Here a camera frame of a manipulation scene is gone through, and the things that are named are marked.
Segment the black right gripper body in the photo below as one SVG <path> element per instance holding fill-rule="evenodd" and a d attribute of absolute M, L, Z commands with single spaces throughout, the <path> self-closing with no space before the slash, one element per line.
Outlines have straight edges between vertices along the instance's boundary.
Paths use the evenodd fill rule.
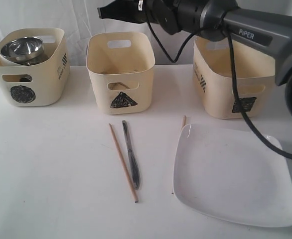
<path fill-rule="evenodd" d="M 144 0 L 114 0 L 106 6 L 97 8 L 100 19 L 113 19 L 128 23 L 142 24 L 150 21 L 146 15 Z"/>

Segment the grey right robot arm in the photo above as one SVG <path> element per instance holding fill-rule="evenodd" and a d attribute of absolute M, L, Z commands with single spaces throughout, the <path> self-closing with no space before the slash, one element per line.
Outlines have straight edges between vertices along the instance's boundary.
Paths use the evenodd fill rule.
<path fill-rule="evenodd" d="M 154 23 L 174 35 L 185 31 L 209 41 L 227 36 L 271 56 L 275 83 L 285 85 L 292 115 L 292 16 L 240 8 L 235 0 L 114 0 L 98 8 L 101 19 Z"/>

